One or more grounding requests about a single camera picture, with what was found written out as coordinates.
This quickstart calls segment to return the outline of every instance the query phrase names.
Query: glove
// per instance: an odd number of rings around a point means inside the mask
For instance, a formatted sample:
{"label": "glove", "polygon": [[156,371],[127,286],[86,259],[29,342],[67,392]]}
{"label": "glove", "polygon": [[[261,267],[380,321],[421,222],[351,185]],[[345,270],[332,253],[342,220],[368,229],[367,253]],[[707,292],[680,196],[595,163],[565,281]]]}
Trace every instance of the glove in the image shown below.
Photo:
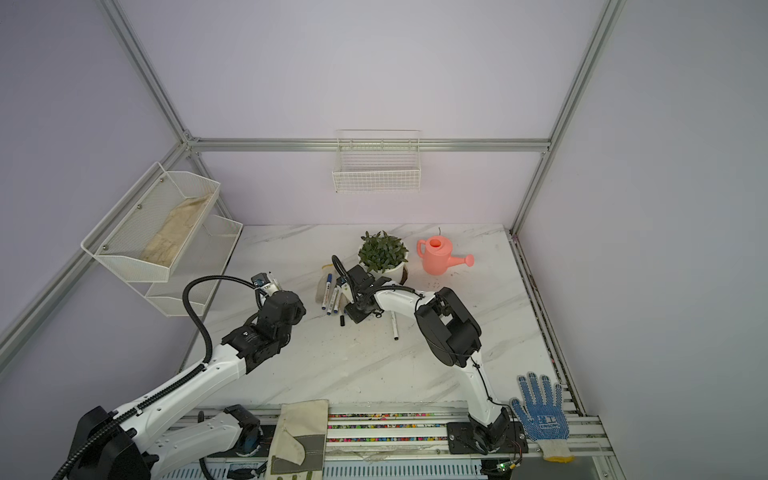
{"label": "glove", "polygon": [[555,383],[553,396],[549,377],[542,375],[539,382],[533,372],[528,373],[528,378],[520,375],[518,383],[525,397],[525,406],[515,398],[512,399],[512,410],[523,424],[528,437],[538,443],[544,460],[560,463],[573,461],[574,456],[566,442],[568,422],[563,413],[563,388]]}

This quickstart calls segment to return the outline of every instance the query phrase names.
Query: beige cloth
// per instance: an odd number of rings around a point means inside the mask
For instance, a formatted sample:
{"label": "beige cloth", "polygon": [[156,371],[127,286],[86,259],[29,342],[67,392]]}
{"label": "beige cloth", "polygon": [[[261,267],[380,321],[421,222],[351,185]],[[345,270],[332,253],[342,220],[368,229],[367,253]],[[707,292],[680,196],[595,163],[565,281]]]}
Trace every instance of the beige cloth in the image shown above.
{"label": "beige cloth", "polygon": [[328,400],[283,405],[266,480],[322,480],[327,432]]}
{"label": "beige cloth", "polygon": [[139,259],[155,265],[170,266],[212,195],[187,198],[171,210],[162,228],[149,241]]}

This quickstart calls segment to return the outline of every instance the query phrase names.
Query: marble tabletop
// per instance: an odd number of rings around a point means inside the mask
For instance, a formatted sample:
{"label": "marble tabletop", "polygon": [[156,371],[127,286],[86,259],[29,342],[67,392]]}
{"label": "marble tabletop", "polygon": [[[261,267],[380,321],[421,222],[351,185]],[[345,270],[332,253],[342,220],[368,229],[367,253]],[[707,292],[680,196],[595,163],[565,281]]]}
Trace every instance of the marble tabletop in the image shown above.
{"label": "marble tabletop", "polygon": [[[321,268],[333,254],[347,269],[356,261],[360,236],[385,230],[401,237],[410,250],[407,286],[417,290],[453,289],[475,317],[482,335],[481,354],[496,396],[520,397],[515,378],[532,371],[555,379],[541,331],[501,224],[303,225],[244,227],[227,275],[249,279],[272,272],[285,290],[299,295],[307,313],[293,327],[288,346],[247,376],[222,388],[200,407],[240,403],[251,408],[328,399],[333,403],[453,402],[465,400],[458,373],[429,350],[415,320],[398,315],[399,340],[392,338],[388,316],[355,324],[327,316],[315,303]],[[459,265],[441,276],[424,272],[416,241],[442,234],[454,255],[475,256],[475,265]],[[206,327],[214,341],[256,310],[253,293],[222,282],[211,303]],[[204,354],[198,335],[187,357]]]}

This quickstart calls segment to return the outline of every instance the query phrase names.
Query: watering can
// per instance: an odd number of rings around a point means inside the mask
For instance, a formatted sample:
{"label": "watering can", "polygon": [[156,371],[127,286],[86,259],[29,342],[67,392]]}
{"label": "watering can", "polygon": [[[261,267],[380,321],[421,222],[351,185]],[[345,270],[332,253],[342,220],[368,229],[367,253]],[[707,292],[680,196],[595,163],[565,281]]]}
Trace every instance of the watering can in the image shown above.
{"label": "watering can", "polygon": [[452,251],[451,240],[440,235],[416,242],[416,252],[422,258],[424,271],[430,275],[442,275],[449,266],[462,263],[466,263],[467,266],[475,264],[475,258],[472,255],[463,258],[451,257]]}

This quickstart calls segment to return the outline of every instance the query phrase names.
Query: marker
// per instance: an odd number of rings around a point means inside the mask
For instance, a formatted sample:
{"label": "marker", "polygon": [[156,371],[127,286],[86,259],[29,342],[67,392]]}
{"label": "marker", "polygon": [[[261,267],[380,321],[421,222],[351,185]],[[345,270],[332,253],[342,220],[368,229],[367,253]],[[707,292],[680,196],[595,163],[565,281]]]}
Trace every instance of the marker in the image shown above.
{"label": "marker", "polygon": [[336,304],[336,310],[334,310],[333,312],[334,313],[338,313],[339,312],[339,301],[338,301],[339,297],[340,297],[340,295],[339,295],[339,287],[336,286],[336,287],[333,288],[333,295],[331,295],[331,301],[328,302],[328,311],[326,312],[326,315],[330,315],[331,314],[331,309],[333,308],[333,304],[334,303]]}
{"label": "marker", "polygon": [[333,275],[331,273],[328,274],[328,280],[326,280],[326,294],[323,295],[323,310],[326,309],[326,305],[328,305],[328,294],[331,293],[331,279],[333,278]]}
{"label": "marker", "polygon": [[397,334],[397,316],[395,312],[390,311],[389,313],[392,314],[392,331],[394,332],[395,340],[397,340],[400,338]]}
{"label": "marker", "polygon": [[336,297],[336,301],[333,302],[333,312],[339,312],[339,303],[341,302],[341,287],[336,285],[336,289],[333,291],[333,295]]}

